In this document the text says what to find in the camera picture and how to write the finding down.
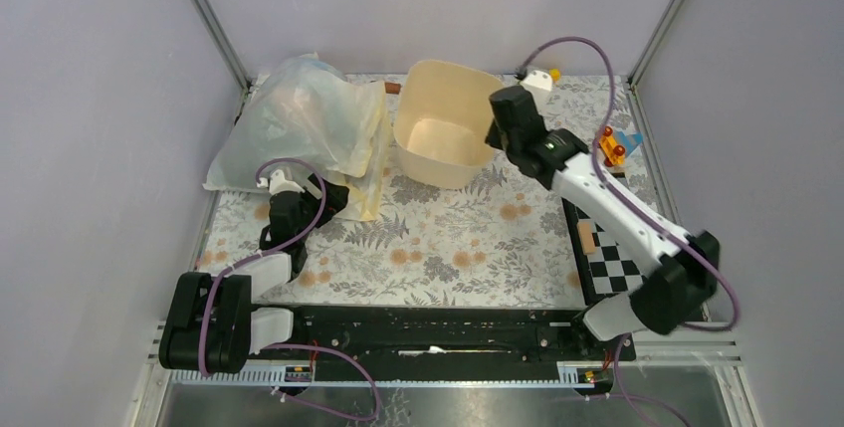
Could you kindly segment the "beige plastic trash bin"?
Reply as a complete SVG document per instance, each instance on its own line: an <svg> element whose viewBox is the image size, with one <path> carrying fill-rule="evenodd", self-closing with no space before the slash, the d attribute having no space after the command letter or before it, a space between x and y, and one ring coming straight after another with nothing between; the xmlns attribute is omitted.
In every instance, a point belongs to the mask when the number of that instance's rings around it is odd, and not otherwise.
<svg viewBox="0 0 844 427"><path fill-rule="evenodd" d="M485 143L493 122L489 96L503 86L491 74L450 62L412 66L393 124L404 174L442 189L467 187L494 156Z"/></svg>

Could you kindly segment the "translucent white yellow trash bag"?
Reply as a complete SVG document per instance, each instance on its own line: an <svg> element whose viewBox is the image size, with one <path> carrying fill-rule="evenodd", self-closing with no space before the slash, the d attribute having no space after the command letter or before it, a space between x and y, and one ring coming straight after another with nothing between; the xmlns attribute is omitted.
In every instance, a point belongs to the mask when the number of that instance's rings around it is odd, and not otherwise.
<svg viewBox="0 0 844 427"><path fill-rule="evenodd" d="M207 171L209 191L260 193L263 164L296 180L316 170L348 189L339 218L373 221L391 137L383 81L352 82L315 53L281 62L258 85Z"/></svg>

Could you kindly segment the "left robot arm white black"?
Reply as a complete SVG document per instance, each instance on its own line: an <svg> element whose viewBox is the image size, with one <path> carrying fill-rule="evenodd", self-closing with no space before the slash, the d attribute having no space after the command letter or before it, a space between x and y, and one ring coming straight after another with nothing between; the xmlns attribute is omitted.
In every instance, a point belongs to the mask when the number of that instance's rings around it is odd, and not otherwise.
<svg viewBox="0 0 844 427"><path fill-rule="evenodd" d="M256 258L235 263L220 276L191 272L179 277L158 348L163 367L237 373L250 354L269 344L286 358L306 351L309 333L294 322L291 310L254 304L303 270L309 233L347 205L348 188L316 175L309 181L315 192L284 188L270 196Z"/></svg>

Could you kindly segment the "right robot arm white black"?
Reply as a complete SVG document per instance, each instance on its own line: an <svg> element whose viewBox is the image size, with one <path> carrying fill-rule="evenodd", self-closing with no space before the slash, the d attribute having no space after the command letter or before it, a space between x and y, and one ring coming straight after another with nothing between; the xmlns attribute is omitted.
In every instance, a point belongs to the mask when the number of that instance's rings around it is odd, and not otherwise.
<svg viewBox="0 0 844 427"><path fill-rule="evenodd" d="M650 330L667 335L718 288L720 244L665 220L618 182L587 145L565 129L549 130L532 94L511 86L489 97L493 113L486 142L519 171L583 210L630 256L642 285L581 312L570 336L580 357L594 359L610 340Z"/></svg>

